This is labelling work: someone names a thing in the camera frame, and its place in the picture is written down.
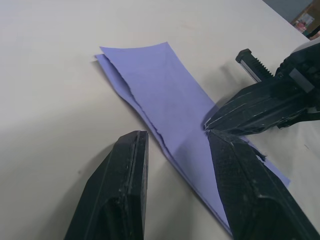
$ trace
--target purple paper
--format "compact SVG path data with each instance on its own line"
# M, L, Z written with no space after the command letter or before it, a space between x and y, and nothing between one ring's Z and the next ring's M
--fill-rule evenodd
M101 47L97 55L114 90L143 118L165 156L230 232L203 121L215 106L167 42L141 48ZM287 186L289 180L265 164Z

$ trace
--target white table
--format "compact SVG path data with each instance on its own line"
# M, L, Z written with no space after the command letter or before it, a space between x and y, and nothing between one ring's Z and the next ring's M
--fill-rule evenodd
M253 84L250 48L273 72L308 40L262 0L5 0L0 8L0 239L63 239L84 185L111 149L146 126L95 61L99 46L168 41L215 101ZM320 231L320 123L250 139L292 182ZM149 143L146 240L230 236Z

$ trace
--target white tabletop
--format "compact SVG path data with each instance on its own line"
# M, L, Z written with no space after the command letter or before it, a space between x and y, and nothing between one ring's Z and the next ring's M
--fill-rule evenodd
M308 40L262 0L5 0L0 8L0 239L63 239L112 144L146 126L113 91L99 46L168 41L215 102L253 80L250 48L273 72ZM320 123L250 139L291 179L320 231ZM228 240L150 135L146 240Z

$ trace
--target black mechanical part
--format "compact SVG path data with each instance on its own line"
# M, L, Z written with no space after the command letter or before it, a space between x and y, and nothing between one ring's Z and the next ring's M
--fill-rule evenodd
M243 136L274 126L286 128L298 122L320 120L320 43L292 53L272 77L249 49L237 62L246 63L261 81L240 90L204 125Z
M269 70L251 54L249 49L240 51L235 60L257 83L273 77Z
M143 240L148 133L119 138L87 181L65 240Z
M217 130L207 133L234 240L320 240L281 180L245 141Z

